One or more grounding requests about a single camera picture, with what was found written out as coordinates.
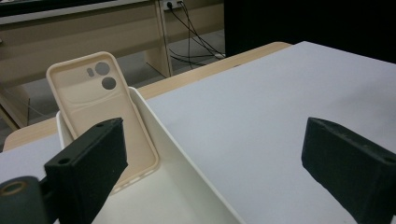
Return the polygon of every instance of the floor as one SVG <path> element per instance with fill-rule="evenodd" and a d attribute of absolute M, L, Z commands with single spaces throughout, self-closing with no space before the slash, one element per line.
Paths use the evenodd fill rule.
<path fill-rule="evenodd" d="M 218 52 L 223 53 L 224 50 L 224 31 L 216 31 L 210 34 L 201 35 L 201 38 L 209 43 Z M 191 70 L 203 64 L 213 63 L 220 60 L 221 55 L 216 57 L 209 55 L 208 50 L 198 45 L 195 41 L 190 41 L 190 56 L 191 61 L 199 65 L 190 64 L 188 58 L 181 56 L 188 56 L 189 41 L 182 40 L 170 44 L 169 48 L 176 54 L 172 54 L 177 59 L 172 58 L 172 66 L 175 75 Z M 144 53 L 128 55 L 117 59 L 122 73 L 128 86 L 139 88 L 150 83 L 164 79 L 164 77 L 153 69 L 144 61 Z M 24 85 L 24 88 L 30 96 L 29 108 L 29 125 L 39 121 L 53 118 L 59 110 L 55 99 L 50 90 L 50 86 L 46 79 L 41 79 Z M 12 131 L 8 128 L 6 123 L 0 118 L 0 152 L 3 150 L 4 142 Z"/>

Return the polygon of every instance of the bolt hole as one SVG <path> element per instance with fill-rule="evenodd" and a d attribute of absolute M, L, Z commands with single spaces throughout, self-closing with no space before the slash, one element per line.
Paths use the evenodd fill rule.
<path fill-rule="evenodd" d="M 70 159 L 68 158 L 61 159 L 60 161 L 58 161 L 59 164 L 67 164 L 68 162 L 70 162 Z"/>
<path fill-rule="evenodd" d="M 7 184 L 0 191 L 1 195 L 11 195 L 23 190 L 26 187 L 26 183 L 22 181 L 16 181 L 10 184 Z"/>

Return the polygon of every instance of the camera cutout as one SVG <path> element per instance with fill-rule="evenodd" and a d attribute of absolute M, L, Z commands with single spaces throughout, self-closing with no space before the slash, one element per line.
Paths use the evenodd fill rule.
<path fill-rule="evenodd" d="M 90 76 L 90 77 L 95 76 L 95 73 L 93 72 L 93 70 L 91 68 L 87 68 L 87 73 L 88 73 L 88 76 Z"/>
<path fill-rule="evenodd" d="M 113 90 L 114 88 L 116 88 L 117 82 L 116 79 L 114 79 L 113 77 L 105 77 L 102 80 L 102 86 L 103 88 L 105 88 L 106 90 Z"/>
<path fill-rule="evenodd" d="M 110 66 L 107 63 L 97 63 L 95 66 L 95 71 L 101 76 L 105 76 L 110 72 Z"/>

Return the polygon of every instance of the black cable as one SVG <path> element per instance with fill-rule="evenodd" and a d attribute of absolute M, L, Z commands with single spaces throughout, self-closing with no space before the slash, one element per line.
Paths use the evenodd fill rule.
<path fill-rule="evenodd" d="M 185 13 L 186 16 L 187 16 L 187 20 L 188 20 L 188 22 L 189 22 L 189 30 L 190 30 L 190 25 L 191 25 L 192 30 L 193 30 L 193 33 L 200 39 L 201 43 L 204 45 L 204 47 L 205 47 L 206 49 L 207 49 L 207 47 L 205 46 L 205 44 L 207 44 L 207 45 L 208 45 L 211 49 L 213 49 L 216 53 L 220 54 L 223 58 L 225 58 L 223 53 L 221 53 L 221 52 L 219 52 L 218 50 L 216 50 L 215 48 L 213 48 L 209 43 L 207 43 L 204 39 L 202 39 L 202 38 L 198 35 L 198 33 L 196 32 L 196 30 L 195 30 L 195 28 L 194 28 L 194 26 L 193 26 L 193 24 L 192 24 L 192 22 L 191 22 L 191 20 L 190 20 L 189 11 L 187 10 L 186 4 L 184 4 L 184 2 L 180 2 L 180 4 L 181 4 L 181 6 L 182 6 L 182 8 L 183 8 L 183 10 L 184 10 L 184 13 Z"/>
<path fill-rule="evenodd" d="M 178 58 L 178 57 L 175 57 L 175 56 L 171 56 L 171 58 L 173 58 L 173 59 L 175 59 L 175 60 L 178 60 L 178 61 L 180 61 L 180 62 L 183 62 L 183 63 L 191 63 L 191 64 L 193 64 L 193 65 L 197 65 L 197 66 L 205 66 L 205 65 L 206 65 L 206 64 L 204 64 L 204 63 L 194 63 L 194 62 L 189 62 L 189 61 L 187 61 L 187 60 L 180 59 L 180 58 Z"/>
<path fill-rule="evenodd" d="M 188 19 L 188 21 L 190 21 L 189 20 L 189 12 L 186 12 L 186 10 L 184 9 L 184 7 L 183 7 L 183 5 L 182 5 L 182 8 L 183 8 L 183 10 L 184 10 L 184 13 L 186 14 L 186 16 L 187 16 L 187 19 Z M 190 43 L 191 43 L 191 40 L 190 40 L 190 38 L 191 38 L 191 29 L 190 29 L 190 23 L 188 24 L 189 25 L 189 28 L 188 28 L 188 30 L 189 30 L 189 50 L 188 50 L 188 56 L 189 56 L 189 62 L 190 62 L 190 67 L 191 67 L 191 69 L 192 69 L 192 66 L 191 66 L 191 57 L 190 57 Z"/>
<path fill-rule="evenodd" d="M 182 57 L 182 58 L 189 58 L 189 56 L 185 56 L 185 55 L 181 55 L 178 53 L 175 53 L 174 51 L 172 51 L 171 49 L 169 49 L 173 54 L 175 54 L 178 57 Z M 206 55 L 194 55 L 194 56 L 190 56 L 190 58 L 207 58 L 207 57 L 213 57 L 212 54 L 206 54 Z"/>
<path fill-rule="evenodd" d="M 191 46 L 191 32 L 190 32 L 190 24 L 189 24 L 189 47 L 188 47 L 188 50 L 187 50 L 187 55 L 189 56 L 188 57 L 189 58 L 189 64 L 190 64 L 190 68 L 192 69 L 191 58 L 190 58 L 190 53 L 191 53 L 190 46 Z"/>
<path fill-rule="evenodd" d="M 184 4 L 182 4 L 182 6 L 184 6 L 183 7 L 183 9 L 184 10 L 187 10 L 187 8 L 185 7 L 185 5 Z M 199 45 L 201 45 L 203 48 L 205 48 L 210 54 L 212 54 L 213 56 L 215 56 L 216 57 L 216 55 L 213 53 L 213 52 L 216 52 L 216 53 L 218 53 L 218 54 L 220 54 L 222 57 L 224 57 L 224 54 L 222 54 L 221 52 L 219 52 L 219 51 L 217 51 L 216 49 L 214 49 L 212 46 L 210 46 L 210 44 L 208 44 L 204 39 L 202 39 L 198 34 L 197 34 L 197 32 L 195 31 L 195 28 L 193 27 L 193 25 L 192 25 L 192 22 L 191 22 L 191 20 L 190 20 L 190 16 L 188 16 L 188 11 L 186 12 L 185 11 L 185 13 L 186 13 L 186 16 L 188 16 L 188 21 L 189 21 L 189 24 L 191 24 L 191 27 L 193 28 L 193 29 L 191 29 L 184 21 L 182 21 L 181 20 L 181 18 L 178 16 L 178 15 L 176 15 L 176 13 L 173 11 L 173 9 L 171 8 L 171 12 L 172 12 L 172 14 L 187 28 L 187 29 L 189 29 L 189 31 L 190 32 L 192 32 L 193 34 L 195 34 L 196 35 L 196 37 L 198 37 L 199 38 L 199 40 L 201 41 L 201 43 L 199 43 L 197 40 L 195 40 L 194 38 L 192 38 L 192 40 L 194 40 L 197 44 L 199 44 Z"/>

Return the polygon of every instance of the desk leg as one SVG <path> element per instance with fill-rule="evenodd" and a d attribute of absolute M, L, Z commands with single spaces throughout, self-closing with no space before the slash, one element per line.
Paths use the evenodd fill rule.
<path fill-rule="evenodd" d="M 151 65 L 164 77 L 171 77 L 173 75 L 173 68 L 169 57 L 166 24 L 163 15 L 163 1 L 155 1 L 155 10 L 157 14 L 158 32 L 160 34 L 160 45 L 158 48 L 146 50 L 145 60 L 146 63 Z"/>
<path fill-rule="evenodd" d="M 0 88 L 0 116 L 12 130 L 27 126 L 28 105 L 29 96 L 22 86 Z"/>

